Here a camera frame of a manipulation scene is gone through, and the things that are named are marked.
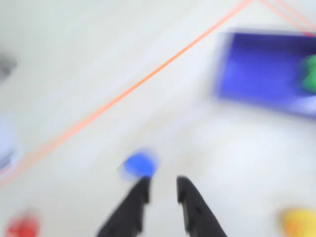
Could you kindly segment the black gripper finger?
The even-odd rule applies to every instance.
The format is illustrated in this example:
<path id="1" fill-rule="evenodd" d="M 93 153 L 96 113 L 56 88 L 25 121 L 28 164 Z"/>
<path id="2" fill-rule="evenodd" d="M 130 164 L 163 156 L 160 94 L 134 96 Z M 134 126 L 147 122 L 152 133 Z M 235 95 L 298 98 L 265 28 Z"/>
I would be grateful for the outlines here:
<path id="1" fill-rule="evenodd" d="M 191 237 L 227 237 L 202 195 L 185 176 L 178 176 L 177 201 L 182 205 L 185 231 Z"/>
<path id="2" fill-rule="evenodd" d="M 149 177 L 141 178 L 99 229 L 98 237 L 135 237 L 142 232 L 144 207 L 149 203 Z"/>

